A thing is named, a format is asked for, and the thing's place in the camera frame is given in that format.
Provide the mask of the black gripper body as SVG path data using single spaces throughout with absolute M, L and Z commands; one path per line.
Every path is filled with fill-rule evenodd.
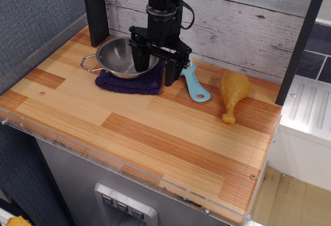
M 191 25 L 182 25 L 181 12 L 170 17 L 159 17 L 149 14 L 147 27 L 131 26 L 130 45 L 137 46 L 153 56 L 173 59 L 187 66 L 188 56 L 192 49 L 180 39 L 180 32 L 183 29 L 191 28 Z

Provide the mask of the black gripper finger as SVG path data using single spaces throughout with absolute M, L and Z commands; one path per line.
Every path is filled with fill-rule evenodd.
M 179 76 L 183 69 L 183 63 L 177 60 L 169 59 L 167 60 L 165 66 L 165 86 L 171 86 L 176 80 L 179 79 Z
M 147 70 L 149 68 L 150 54 L 134 45 L 131 46 L 131 51 L 135 70 L 137 72 Z

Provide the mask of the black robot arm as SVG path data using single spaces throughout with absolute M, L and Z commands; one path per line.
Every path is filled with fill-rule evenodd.
M 171 86 L 188 66 L 192 49 L 180 39 L 183 9 L 191 7 L 183 0 L 148 0 L 147 27 L 130 27 L 130 46 L 137 72 L 149 67 L 150 56 L 166 60 L 165 85 Z

